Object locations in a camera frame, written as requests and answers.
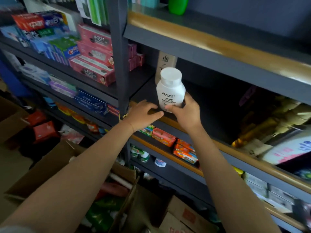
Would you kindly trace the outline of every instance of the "hand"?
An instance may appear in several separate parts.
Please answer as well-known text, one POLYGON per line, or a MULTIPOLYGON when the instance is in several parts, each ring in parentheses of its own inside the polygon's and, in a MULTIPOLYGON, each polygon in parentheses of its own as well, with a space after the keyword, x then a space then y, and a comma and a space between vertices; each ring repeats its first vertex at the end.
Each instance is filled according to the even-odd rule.
POLYGON ((137 105, 132 107, 128 113, 128 115, 124 118, 124 121, 129 123, 133 128, 133 133, 137 130, 143 129, 158 120, 164 115, 163 111, 148 114, 150 109, 157 109, 158 106, 143 100, 139 102, 137 105))
POLYGON ((200 106, 188 92, 185 94, 185 102, 186 105, 182 109, 173 105, 166 105, 165 109, 175 114, 181 127, 189 133, 191 129, 202 126, 200 119, 200 106))

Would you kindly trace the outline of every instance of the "white bottle cap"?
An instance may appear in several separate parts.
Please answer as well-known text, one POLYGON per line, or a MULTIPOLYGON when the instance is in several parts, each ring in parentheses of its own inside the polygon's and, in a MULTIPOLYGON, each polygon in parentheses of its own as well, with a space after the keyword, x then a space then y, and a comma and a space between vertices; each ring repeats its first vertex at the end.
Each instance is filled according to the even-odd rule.
POLYGON ((176 87, 181 83, 181 72, 172 67, 161 70, 161 82, 166 87, 176 87))

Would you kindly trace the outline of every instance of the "white sleeve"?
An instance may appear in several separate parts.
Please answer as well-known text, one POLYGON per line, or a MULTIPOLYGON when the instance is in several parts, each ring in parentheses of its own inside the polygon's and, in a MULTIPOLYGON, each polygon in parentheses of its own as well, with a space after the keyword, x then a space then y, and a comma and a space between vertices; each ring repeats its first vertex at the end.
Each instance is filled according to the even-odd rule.
POLYGON ((0 228, 0 233, 35 233, 27 227, 11 226, 0 228))

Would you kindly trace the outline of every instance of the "person's left hand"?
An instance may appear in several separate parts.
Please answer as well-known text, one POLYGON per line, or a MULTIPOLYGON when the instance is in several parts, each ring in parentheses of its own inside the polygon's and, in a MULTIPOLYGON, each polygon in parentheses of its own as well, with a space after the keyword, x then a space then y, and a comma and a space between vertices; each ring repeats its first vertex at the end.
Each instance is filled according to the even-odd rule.
POLYGON ((130 109, 128 115, 124 118, 124 122, 129 123, 133 127, 133 132, 141 130, 164 115, 163 111, 148 114, 150 109, 157 108, 157 105, 143 100, 130 109))

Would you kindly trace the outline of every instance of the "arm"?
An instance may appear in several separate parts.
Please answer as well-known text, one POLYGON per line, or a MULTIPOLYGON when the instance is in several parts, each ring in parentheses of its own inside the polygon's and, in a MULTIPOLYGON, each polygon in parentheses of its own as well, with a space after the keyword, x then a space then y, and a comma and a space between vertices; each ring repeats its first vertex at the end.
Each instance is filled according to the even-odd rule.
POLYGON ((186 93, 183 109, 167 105, 190 135, 209 192, 226 232, 281 232, 263 204, 204 130, 200 108, 186 93))
POLYGON ((104 137, 29 196, 1 227, 19 225, 36 232, 74 232, 93 203, 116 157, 138 129, 163 116, 141 101, 104 137))

